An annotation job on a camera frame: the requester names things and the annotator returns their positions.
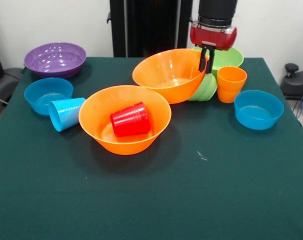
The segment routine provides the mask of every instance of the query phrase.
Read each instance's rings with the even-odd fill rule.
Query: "green bowl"
[[[206,74],[199,85],[197,91],[188,101],[208,101],[212,98],[217,90],[217,81],[215,76],[210,73]]]
[[[202,48],[195,46],[193,49],[201,51]],[[217,78],[217,71],[221,67],[234,66],[239,67],[244,61],[243,54],[236,48],[232,47],[227,51],[215,50],[215,58],[212,66],[212,73]]]

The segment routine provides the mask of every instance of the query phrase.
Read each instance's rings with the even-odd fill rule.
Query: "plastic bowl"
[[[110,115],[143,102],[151,131],[145,134],[117,137]],[[141,86],[120,85],[105,88],[90,96],[81,106],[79,123],[83,130],[108,151],[119,155],[137,154],[148,148],[165,130],[172,116],[164,97]]]
[[[24,59],[25,66],[41,78],[71,78],[86,60],[85,50],[67,42],[48,43],[31,50]]]
[[[271,128],[284,113],[284,105],[274,95],[259,90],[247,90],[234,101],[236,119],[253,130]]]
[[[132,73],[138,85],[161,94],[170,104],[191,98],[201,84],[205,70],[199,72],[201,53],[193,49],[173,49],[150,56]]]
[[[48,105],[51,101],[70,99],[73,85],[62,78],[44,78],[30,84],[24,97],[31,108],[38,114],[49,116]]]
[[[217,81],[215,76],[210,73],[206,74],[197,91],[188,101],[209,101],[217,90]]]
[[[199,46],[195,46],[193,49],[201,51]],[[227,51],[215,50],[215,58],[213,60],[212,73],[217,78],[218,69],[225,66],[239,67],[244,62],[243,54],[236,48],[232,47]]]

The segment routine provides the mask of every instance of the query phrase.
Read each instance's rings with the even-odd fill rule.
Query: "cup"
[[[78,113],[85,98],[72,98],[51,101],[48,105],[49,116],[54,128],[61,132],[79,123]]]
[[[146,134],[151,123],[142,102],[110,115],[113,131],[117,137]]]
[[[221,102],[231,104],[246,82],[247,73],[236,66],[224,66],[217,72],[218,98]]]

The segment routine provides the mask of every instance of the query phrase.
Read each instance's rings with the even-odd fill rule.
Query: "robotic arm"
[[[199,71],[206,67],[206,51],[209,50],[206,73],[213,69],[215,49],[228,50],[236,39],[237,28],[232,26],[237,0],[200,0],[198,20],[193,21],[190,40],[202,48]]]

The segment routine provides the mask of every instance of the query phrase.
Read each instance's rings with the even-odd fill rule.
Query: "blue cup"
[[[48,105],[49,116],[54,128],[61,132],[79,123],[78,113],[85,98],[72,98],[51,101]]]

